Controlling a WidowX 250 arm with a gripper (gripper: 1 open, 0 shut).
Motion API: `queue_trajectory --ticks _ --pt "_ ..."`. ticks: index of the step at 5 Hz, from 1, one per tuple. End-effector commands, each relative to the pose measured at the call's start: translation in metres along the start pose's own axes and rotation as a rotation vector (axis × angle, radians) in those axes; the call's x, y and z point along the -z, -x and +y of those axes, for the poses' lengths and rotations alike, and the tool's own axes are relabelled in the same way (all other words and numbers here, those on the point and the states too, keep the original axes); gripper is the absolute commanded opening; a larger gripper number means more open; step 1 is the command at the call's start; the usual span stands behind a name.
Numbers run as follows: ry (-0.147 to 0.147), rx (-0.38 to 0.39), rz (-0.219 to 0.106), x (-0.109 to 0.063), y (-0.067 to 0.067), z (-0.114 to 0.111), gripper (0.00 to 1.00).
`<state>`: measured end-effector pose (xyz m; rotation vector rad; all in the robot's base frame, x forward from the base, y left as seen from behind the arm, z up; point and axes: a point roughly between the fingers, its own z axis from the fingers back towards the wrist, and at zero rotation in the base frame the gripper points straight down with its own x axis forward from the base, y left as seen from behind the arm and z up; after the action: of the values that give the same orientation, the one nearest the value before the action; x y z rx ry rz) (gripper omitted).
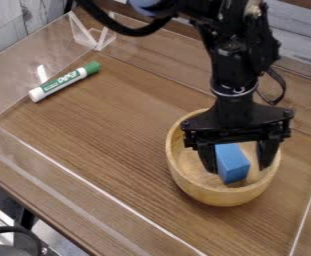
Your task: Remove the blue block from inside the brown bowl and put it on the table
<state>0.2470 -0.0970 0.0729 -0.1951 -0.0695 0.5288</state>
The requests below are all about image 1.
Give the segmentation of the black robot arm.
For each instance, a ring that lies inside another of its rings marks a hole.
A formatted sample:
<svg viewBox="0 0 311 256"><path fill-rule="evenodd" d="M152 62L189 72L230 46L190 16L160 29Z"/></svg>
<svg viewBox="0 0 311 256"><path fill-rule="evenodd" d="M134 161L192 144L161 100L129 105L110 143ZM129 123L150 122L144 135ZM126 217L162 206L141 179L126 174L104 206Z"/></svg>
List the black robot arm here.
<svg viewBox="0 0 311 256"><path fill-rule="evenodd" d="M206 170L220 174L217 146L254 142L260 167L272 165L280 145L292 136L295 111L279 106L280 99L254 101L260 77L271 75L281 43L269 25L264 0L130 0L146 16L165 18L185 14L201 35L212 58L212 108L181 123L185 146L197 150Z"/></svg>

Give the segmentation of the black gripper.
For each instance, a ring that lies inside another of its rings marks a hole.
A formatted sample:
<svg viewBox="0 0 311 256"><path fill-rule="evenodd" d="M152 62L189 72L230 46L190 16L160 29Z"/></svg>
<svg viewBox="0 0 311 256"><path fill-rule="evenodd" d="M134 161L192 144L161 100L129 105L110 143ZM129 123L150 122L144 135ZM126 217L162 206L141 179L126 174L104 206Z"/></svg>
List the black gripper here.
<svg viewBox="0 0 311 256"><path fill-rule="evenodd" d="M185 146L198 149L208 172L217 174L214 144L257 141L260 170L273 163L280 145L292 136L291 108L256 103L252 98L236 100L220 98L212 108L202 110L181 123Z"/></svg>

